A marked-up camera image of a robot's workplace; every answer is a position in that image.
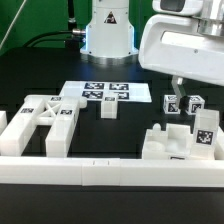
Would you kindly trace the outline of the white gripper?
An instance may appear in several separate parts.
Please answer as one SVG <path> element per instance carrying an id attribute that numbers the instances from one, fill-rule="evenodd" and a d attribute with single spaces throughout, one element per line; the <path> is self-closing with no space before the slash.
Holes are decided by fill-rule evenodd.
<path id="1" fill-rule="evenodd" d="M 145 25 L 139 62 L 175 75 L 176 106 L 186 110 L 181 77 L 224 86 L 224 0 L 153 0 L 152 8 L 156 14 Z"/>

